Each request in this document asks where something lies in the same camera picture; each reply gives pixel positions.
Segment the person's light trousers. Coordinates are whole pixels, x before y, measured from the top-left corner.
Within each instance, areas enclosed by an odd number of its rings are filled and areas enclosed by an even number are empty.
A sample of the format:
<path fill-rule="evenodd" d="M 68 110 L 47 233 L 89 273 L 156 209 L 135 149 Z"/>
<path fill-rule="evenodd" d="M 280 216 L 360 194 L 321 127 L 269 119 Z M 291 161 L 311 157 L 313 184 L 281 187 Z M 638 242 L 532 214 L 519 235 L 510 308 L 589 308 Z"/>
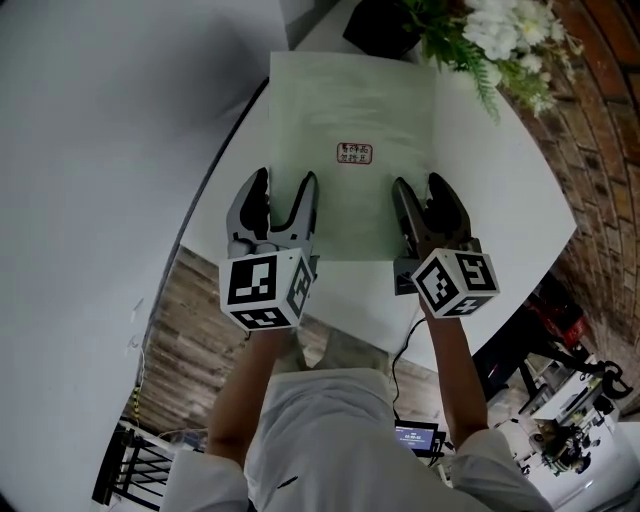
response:
<path fill-rule="evenodd" d="M 390 355 L 359 338 L 332 330 L 321 359 L 309 367 L 297 335 L 292 341 L 294 371 L 333 370 L 364 368 L 377 370 L 387 375 L 390 370 Z"/>

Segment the black screen device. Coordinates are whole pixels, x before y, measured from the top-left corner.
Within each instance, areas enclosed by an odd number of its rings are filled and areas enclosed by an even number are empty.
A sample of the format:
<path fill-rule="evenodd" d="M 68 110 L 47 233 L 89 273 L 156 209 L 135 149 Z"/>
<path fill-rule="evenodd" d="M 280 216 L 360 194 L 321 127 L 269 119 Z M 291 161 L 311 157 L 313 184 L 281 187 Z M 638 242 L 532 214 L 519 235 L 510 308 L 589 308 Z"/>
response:
<path fill-rule="evenodd" d="M 434 423 L 395 420 L 396 439 L 409 448 L 418 458 L 431 459 L 443 456 L 446 433 Z"/>

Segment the black metal rack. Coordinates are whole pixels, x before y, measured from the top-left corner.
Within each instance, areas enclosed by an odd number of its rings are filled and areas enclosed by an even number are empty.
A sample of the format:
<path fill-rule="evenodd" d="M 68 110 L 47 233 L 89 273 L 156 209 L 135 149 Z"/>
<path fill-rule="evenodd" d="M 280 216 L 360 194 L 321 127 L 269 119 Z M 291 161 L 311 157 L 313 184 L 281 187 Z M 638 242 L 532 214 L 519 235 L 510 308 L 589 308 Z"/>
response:
<path fill-rule="evenodd" d="M 159 512 L 174 454 L 136 428 L 118 423 L 104 454 L 92 500 L 99 505 L 131 505 Z"/>

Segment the person's right forearm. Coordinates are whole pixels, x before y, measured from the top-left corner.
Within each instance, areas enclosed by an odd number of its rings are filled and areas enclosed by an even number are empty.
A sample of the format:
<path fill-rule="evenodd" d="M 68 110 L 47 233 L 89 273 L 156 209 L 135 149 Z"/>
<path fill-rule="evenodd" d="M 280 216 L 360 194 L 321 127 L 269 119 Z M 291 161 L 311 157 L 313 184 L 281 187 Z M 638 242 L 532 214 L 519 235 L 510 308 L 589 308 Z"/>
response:
<path fill-rule="evenodd" d="M 488 429 L 488 409 L 467 338 L 458 318 L 435 318 L 420 306 L 434 347 L 440 394 L 451 442 L 459 450 L 474 433 Z"/>

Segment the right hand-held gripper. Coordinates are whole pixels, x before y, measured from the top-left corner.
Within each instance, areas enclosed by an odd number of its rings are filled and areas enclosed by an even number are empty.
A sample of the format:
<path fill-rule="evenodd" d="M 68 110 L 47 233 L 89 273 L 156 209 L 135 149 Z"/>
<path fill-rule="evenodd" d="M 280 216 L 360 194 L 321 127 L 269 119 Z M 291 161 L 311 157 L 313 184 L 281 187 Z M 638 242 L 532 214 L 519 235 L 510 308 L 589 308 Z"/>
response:
<path fill-rule="evenodd" d="M 436 172 L 429 174 L 427 185 L 424 215 L 403 178 L 392 185 L 396 218 L 413 256 L 393 262 L 395 295 L 418 294 L 435 318 L 467 317 L 500 293 L 498 280 L 490 256 L 478 245 L 471 250 L 438 248 L 427 257 L 427 229 L 448 246 L 472 239 L 469 215 L 453 188 Z"/>

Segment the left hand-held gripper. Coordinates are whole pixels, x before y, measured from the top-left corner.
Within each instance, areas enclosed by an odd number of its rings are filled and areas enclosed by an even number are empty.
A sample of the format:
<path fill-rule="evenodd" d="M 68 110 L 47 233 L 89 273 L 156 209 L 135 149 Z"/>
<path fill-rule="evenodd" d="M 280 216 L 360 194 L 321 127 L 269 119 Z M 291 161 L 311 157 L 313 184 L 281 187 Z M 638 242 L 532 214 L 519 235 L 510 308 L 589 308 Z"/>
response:
<path fill-rule="evenodd" d="M 269 207 L 268 186 L 267 169 L 255 171 L 226 217 L 228 258 L 219 266 L 220 308 L 247 332 L 298 327 L 316 279 L 316 175 L 308 172 L 302 180 L 283 222 L 274 196 Z"/>

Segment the pale green cloth sheet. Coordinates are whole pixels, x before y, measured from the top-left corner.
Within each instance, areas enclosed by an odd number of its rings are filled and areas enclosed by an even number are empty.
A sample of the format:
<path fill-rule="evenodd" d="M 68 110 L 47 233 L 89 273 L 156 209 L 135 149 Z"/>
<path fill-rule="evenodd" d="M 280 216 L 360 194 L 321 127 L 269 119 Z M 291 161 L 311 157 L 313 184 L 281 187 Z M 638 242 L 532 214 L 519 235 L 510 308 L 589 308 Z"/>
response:
<path fill-rule="evenodd" d="M 405 248 L 391 187 L 425 195 L 432 69 L 366 55 L 278 52 L 269 81 L 270 204 L 287 220 L 301 180 L 319 186 L 313 251 L 328 261 L 391 261 Z"/>

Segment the cluttered equipment cart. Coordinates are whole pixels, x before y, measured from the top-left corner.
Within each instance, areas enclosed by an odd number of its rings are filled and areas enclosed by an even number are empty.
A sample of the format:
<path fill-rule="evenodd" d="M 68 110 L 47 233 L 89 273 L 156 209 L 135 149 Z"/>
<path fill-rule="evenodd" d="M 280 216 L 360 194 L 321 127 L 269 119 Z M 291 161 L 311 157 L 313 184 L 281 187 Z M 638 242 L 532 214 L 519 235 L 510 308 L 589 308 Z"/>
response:
<path fill-rule="evenodd" d="M 490 402 L 524 476 L 557 512 L 625 508 L 640 484 L 640 425 L 621 418 L 622 368 L 530 354 Z"/>

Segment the person's left forearm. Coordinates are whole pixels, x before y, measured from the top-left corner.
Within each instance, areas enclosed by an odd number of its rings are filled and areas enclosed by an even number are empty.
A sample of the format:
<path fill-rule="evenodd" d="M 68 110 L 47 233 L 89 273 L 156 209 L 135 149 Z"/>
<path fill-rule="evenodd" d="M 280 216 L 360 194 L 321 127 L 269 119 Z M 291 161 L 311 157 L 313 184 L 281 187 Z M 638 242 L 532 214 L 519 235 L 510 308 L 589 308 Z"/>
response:
<path fill-rule="evenodd" d="M 257 430 L 271 373 L 290 332 L 253 334 L 219 392 L 210 414 L 206 452 L 243 466 Z"/>

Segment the red box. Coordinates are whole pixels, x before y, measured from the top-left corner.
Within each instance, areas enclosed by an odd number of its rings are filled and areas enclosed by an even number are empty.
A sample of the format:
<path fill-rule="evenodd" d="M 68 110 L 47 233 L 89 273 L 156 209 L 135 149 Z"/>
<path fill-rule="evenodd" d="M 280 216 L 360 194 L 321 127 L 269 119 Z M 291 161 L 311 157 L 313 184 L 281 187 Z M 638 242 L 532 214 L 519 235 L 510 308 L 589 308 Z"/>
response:
<path fill-rule="evenodd" d="M 526 304 L 550 333 L 562 339 L 569 351 L 575 349 L 586 334 L 584 311 L 566 291 L 540 289 L 529 295 Z"/>

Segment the person's white shirt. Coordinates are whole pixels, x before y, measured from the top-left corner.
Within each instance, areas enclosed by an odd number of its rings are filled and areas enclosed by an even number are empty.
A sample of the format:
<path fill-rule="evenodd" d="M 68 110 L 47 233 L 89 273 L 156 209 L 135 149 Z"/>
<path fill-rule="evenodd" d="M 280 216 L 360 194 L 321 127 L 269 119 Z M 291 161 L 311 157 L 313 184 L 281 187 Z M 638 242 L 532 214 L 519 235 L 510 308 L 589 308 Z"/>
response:
<path fill-rule="evenodd" d="M 553 512 L 504 435 L 469 437 L 444 483 L 395 435 L 373 369 L 273 376 L 244 463 L 194 451 L 172 463 L 161 512 Z"/>

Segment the white artificial flowers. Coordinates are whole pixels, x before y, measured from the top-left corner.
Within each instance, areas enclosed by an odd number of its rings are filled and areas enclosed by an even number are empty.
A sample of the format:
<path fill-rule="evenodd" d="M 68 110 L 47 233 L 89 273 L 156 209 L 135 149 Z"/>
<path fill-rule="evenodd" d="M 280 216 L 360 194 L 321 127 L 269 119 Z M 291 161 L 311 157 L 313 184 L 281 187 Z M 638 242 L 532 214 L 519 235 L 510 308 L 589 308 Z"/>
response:
<path fill-rule="evenodd" d="M 422 60 L 471 86 L 485 111 L 500 119 L 499 90 L 534 116 L 554 104 L 551 68 L 573 81 L 583 53 L 554 13 L 554 0 L 394 0 L 408 16 L 402 28 L 419 37 Z"/>

